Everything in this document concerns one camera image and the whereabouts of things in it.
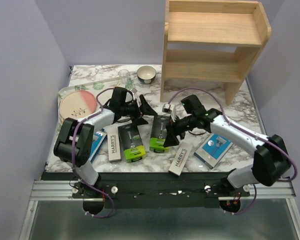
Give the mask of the wooden two-tier shelf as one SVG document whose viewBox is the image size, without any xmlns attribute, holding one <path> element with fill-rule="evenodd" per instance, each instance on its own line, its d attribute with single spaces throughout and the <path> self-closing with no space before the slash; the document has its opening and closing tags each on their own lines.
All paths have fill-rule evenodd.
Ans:
<svg viewBox="0 0 300 240">
<path fill-rule="evenodd" d="M 229 105 L 271 34 L 260 1 L 168 0 L 161 82 L 220 82 Z"/>
</svg>

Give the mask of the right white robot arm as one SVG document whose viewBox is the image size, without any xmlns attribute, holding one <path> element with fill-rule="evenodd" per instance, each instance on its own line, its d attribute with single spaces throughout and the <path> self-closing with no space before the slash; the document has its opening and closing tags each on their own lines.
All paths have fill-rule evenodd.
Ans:
<svg viewBox="0 0 300 240">
<path fill-rule="evenodd" d="M 234 169 L 222 178 L 220 191 L 224 195 L 231 196 L 244 185 L 260 183 L 270 187 L 290 168 L 295 168 L 280 136 L 257 134 L 230 121 L 222 111 L 215 108 L 207 110 L 194 94 L 182 99 L 181 103 L 188 114 L 184 118 L 178 118 L 170 103 L 162 107 L 164 113 L 170 114 L 165 147 L 179 145 L 187 131 L 198 128 L 230 140 L 253 157 L 252 165 Z"/>
</svg>

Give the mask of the black green Gillette box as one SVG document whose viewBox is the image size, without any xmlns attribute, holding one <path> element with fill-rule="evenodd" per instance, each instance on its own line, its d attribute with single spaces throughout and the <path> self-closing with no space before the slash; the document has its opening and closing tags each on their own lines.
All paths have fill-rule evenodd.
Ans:
<svg viewBox="0 0 300 240">
<path fill-rule="evenodd" d="M 157 115 L 154 116 L 150 141 L 149 141 L 149 149 L 154 153 L 165 153 L 170 150 L 170 147 L 164 147 L 164 143 L 167 136 L 166 125 L 170 122 L 170 118 L 168 116 Z"/>
<path fill-rule="evenodd" d="M 119 126 L 118 135 L 127 163 L 137 162 L 146 156 L 145 146 L 136 125 L 130 123 Z"/>
</svg>

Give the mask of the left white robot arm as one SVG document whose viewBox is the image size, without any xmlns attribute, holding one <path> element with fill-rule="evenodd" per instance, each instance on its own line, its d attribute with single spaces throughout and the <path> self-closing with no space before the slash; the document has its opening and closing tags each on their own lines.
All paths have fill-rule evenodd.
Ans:
<svg viewBox="0 0 300 240">
<path fill-rule="evenodd" d="M 96 97 L 110 90 L 111 98 L 101 104 L 96 112 L 78 120 L 68 117 L 63 121 L 53 148 L 56 157 L 71 165 L 72 172 L 84 183 L 83 191 L 91 198 L 97 197 L 101 191 L 101 185 L 97 182 L 99 173 L 89 160 L 94 134 L 122 117 L 130 118 L 132 124 L 138 126 L 148 123 L 143 116 L 157 115 L 142 94 L 134 97 L 124 87 L 107 88 Z M 128 94 L 132 99 L 126 101 Z"/>
</svg>

